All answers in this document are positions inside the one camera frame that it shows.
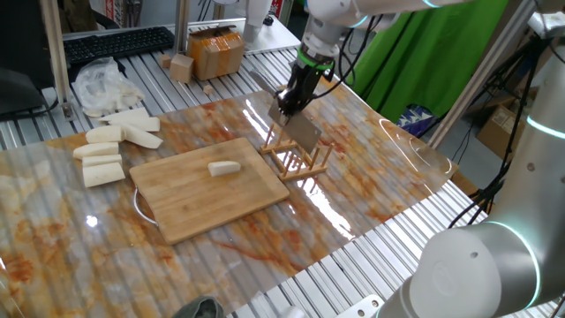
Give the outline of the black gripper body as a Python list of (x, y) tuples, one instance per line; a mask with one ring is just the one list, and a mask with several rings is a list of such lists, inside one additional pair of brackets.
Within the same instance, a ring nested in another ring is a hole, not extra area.
[(289, 80), (290, 97), (296, 100), (311, 99), (323, 73), (310, 65), (294, 64)]

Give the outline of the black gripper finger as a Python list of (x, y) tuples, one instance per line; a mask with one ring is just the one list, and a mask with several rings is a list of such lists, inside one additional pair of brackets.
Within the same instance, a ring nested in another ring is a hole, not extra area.
[(312, 101), (311, 95), (295, 95), (290, 100), (290, 114), (302, 112), (303, 109)]
[(286, 87), (276, 94), (278, 110), (284, 116), (292, 116), (295, 113), (295, 92), (293, 88)]

